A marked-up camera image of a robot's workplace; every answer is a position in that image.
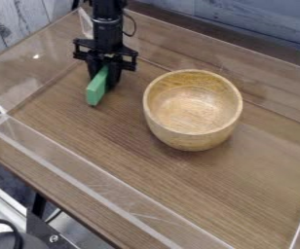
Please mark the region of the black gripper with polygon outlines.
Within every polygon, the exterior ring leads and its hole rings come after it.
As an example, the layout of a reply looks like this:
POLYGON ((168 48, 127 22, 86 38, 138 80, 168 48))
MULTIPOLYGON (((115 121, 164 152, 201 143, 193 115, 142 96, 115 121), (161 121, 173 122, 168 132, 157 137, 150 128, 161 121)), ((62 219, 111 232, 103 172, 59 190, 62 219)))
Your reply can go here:
POLYGON ((93 38, 75 38, 74 58, 87 64, 90 78, 109 64, 107 84, 113 88, 122 75, 122 70, 134 71, 138 52, 123 43, 123 20, 93 18, 93 38))

